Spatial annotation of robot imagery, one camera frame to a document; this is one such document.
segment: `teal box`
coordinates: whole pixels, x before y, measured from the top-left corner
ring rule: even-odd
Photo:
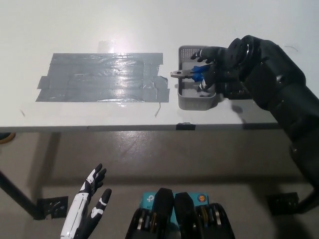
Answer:
[[[146,209],[152,209],[153,202],[154,202],[154,196],[156,192],[146,192],[143,193],[142,201],[140,204],[140,208],[146,208]],[[189,196],[192,198],[194,202],[194,206],[200,206],[200,205],[207,205],[208,204],[208,195],[206,193],[188,193]],[[179,228],[176,216],[175,216],[175,210],[173,209],[173,213],[170,218],[170,222],[174,224],[174,226]]]

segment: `gray floor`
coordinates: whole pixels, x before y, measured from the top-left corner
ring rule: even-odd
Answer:
[[[288,145],[280,130],[19,133],[0,145],[0,169],[34,200],[68,195],[72,201],[103,163],[113,193],[91,239],[125,238],[142,193],[162,186],[207,192],[226,209],[237,239],[318,239],[318,209],[274,218],[265,204],[267,194],[304,197],[311,190]],[[57,239],[63,222],[32,220],[0,190],[1,238]]]

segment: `pliers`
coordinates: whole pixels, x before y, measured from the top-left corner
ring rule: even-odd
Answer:
[[[203,72],[208,71],[211,64],[204,66],[194,66],[191,70],[179,70],[172,71],[170,76],[173,78],[188,78],[193,79],[195,82],[201,82],[204,80]]]

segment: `table leg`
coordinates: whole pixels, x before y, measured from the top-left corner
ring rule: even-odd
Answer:
[[[26,210],[35,220],[45,219],[44,211],[21,192],[1,171],[0,188],[2,188],[16,203]]]

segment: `white robotic hand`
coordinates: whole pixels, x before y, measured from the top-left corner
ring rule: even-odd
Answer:
[[[93,208],[88,218],[85,218],[92,196],[103,185],[102,180],[105,177],[106,169],[101,169],[102,164],[99,164],[90,173],[79,193],[74,197],[63,225],[61,239],[87,239],[98,224],[111,196],[111,189],[105,190],[96,207]]]

